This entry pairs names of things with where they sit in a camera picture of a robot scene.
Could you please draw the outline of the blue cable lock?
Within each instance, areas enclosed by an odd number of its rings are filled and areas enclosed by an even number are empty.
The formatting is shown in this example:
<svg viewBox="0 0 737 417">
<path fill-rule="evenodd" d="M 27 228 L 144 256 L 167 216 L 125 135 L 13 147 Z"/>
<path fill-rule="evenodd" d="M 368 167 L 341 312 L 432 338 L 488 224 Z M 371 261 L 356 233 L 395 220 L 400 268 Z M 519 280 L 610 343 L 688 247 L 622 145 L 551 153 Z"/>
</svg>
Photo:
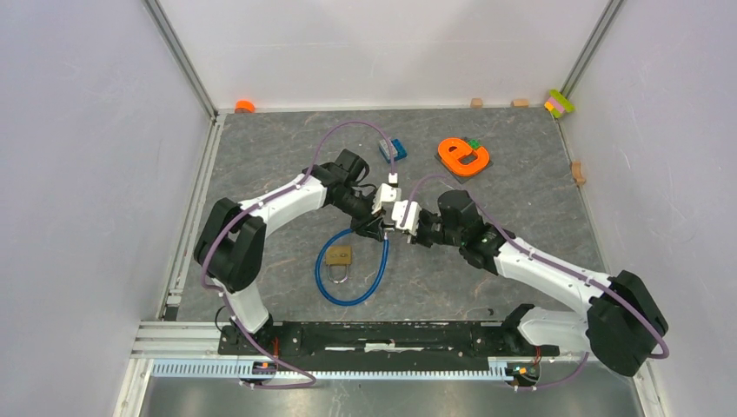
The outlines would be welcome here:
<svg viewBox="0 0 737 417">
<path fill-rule="evenodd" d="M 321 247 L 314 266 L 314 282 L 319 294 L 329 303 L 340 307 L 354 307 L 368 301 L 377 292 L 388 272 L 390 243 L 384 240 L 375 245 L 360 244 L 358 235 L 344 229 Z M 334 284 L 328 278 L 325 255 L 328 247 L 349 245 L 353 250 L 349 278 L 342 284 Z"/>
</svg>

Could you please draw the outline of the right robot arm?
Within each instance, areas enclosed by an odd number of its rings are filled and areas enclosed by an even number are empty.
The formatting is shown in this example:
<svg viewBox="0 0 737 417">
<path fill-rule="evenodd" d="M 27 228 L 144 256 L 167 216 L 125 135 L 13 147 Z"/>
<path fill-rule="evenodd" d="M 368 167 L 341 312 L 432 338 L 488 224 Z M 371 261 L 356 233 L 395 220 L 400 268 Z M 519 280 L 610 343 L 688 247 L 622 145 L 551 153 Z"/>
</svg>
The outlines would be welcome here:
<svg viewBox="0 0 737 417">
<path fill-rule="evenodd" d="M 458 248 L 472 267 L 536 288 L 565 311 L 517 308 L 501 332 L 503 346 L 525 354 L 533 346 L 593 355 L 610 370 L 633 376 L 648 359 L 666 359 L 668 324 L 643 280 L 622 270 L 612 276 L 563 261 L 515 237 L 480 209 L 465 190 L 438 199 L 438 213 L 414 201 L 391 211 L 413 244 Z"/>
</svg>

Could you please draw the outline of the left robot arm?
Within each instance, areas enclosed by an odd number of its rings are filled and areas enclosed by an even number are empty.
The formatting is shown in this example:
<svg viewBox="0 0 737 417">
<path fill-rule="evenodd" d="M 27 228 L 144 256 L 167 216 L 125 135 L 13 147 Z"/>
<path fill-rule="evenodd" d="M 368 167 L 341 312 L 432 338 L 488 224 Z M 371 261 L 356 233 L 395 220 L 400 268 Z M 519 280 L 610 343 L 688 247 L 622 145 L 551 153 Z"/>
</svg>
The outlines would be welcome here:
<svg viewBox="0 0 737 417">
<path fill-rule="evenodd" d="M 211 209 L 193 258 L 202 268 L 205 286 L 222 293 L 241 323 L 239 341 L 252 354 L 266 352 L 273 342 L 266 325 L 271 315 L 256 286 L 266 239 L 301 215 L 333 206 L 350 216 L 350 231 L 382 241 L 375 193 L 359 190 L 368 172 L 368 164 L 345 149 L 335 161 L 313 165 L 266 195 L 245 202 L 222 198 Z"/>
</svg>

